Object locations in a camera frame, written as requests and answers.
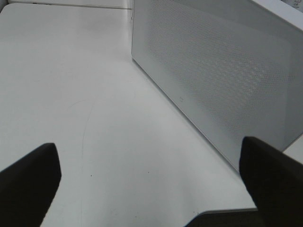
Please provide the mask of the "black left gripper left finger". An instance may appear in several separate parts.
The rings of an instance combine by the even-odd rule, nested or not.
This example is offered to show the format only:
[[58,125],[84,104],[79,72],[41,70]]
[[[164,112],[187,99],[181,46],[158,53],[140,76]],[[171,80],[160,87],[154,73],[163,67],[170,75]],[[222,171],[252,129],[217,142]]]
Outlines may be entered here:
[[0,173],[0,225],[41,226],[62,173],[54,143],[45,143]]

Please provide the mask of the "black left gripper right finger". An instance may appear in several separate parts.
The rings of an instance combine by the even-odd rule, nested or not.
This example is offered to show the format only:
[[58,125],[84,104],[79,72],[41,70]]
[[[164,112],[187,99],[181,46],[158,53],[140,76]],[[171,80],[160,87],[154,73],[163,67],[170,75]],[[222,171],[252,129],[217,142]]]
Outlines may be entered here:
[[244,137],[239,173],[268,227],[303,225],[303,165],[256,137]]

